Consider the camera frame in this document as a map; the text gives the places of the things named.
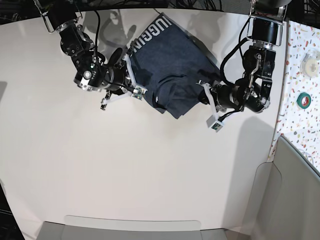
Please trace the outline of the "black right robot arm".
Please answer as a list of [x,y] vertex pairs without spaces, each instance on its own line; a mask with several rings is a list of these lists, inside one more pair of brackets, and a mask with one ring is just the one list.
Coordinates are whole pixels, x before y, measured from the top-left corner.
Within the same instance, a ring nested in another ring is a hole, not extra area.
[[137,84],[130,60],[131,51],[117,48],[109,59],[98,51],[98,41],[78,23],[83,16],[73,0],[36,0],[40,16],[50,34],[60,35],[60,48],[76,68],[74,83],[86,92],[105,91],[100,108],[125,97],[141,100],[146,93]]

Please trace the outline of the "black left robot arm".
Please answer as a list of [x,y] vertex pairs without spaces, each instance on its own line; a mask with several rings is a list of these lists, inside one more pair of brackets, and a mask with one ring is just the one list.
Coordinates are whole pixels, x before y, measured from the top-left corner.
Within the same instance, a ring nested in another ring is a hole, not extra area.
[[[282,43],[283,22],[288,0],[252,0],[248,19],[238,37],[237,45],[223,59],[220,77],[203,87],[198,100],[211,105],[213,112],[223,112],[217,120],[223,122],[232,114],[249,109],[260,113],[268,108],[275,69],[276,51]],[[231,82],[227,80],[225,65],[239,52],[243,67],[242,77]]]

